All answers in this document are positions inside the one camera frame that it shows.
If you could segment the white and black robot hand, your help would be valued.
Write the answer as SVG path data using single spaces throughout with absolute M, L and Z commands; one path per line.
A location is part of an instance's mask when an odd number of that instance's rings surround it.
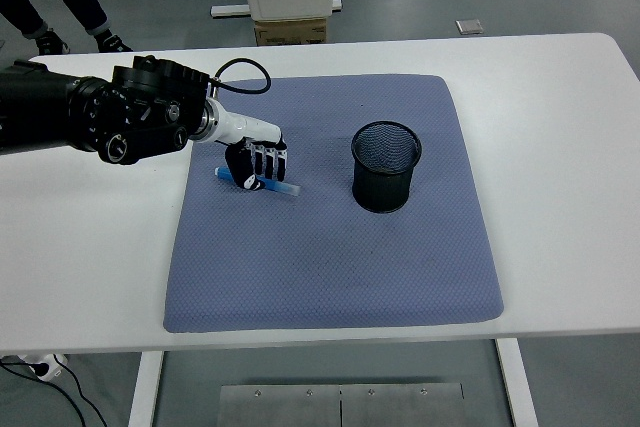
M 287 145 L 281 129 L 269 122 L 227 111 L 212 103 L 211 138 L 226 145 L 225 161 L 235 184 L 245 190 L 261 190 L 261 177 L 283 181 L 286 175 Z

